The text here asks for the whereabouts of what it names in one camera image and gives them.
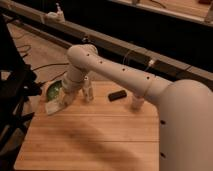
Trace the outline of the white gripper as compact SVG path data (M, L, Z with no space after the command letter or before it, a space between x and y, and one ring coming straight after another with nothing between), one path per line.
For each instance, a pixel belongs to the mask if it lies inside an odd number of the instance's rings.
M78 95L77 91L67 93L63 89L60 89L59 100L60 100L61 106L62 107L69 106L75 100L77 95Z

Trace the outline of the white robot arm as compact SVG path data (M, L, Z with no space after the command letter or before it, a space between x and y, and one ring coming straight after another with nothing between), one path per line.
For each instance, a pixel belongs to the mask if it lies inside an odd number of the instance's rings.
M66 93L78 91L94 71L155 105L159 114L159 171L213 171L213 91L205 84L175 82L98 55L91 44L67 51Z

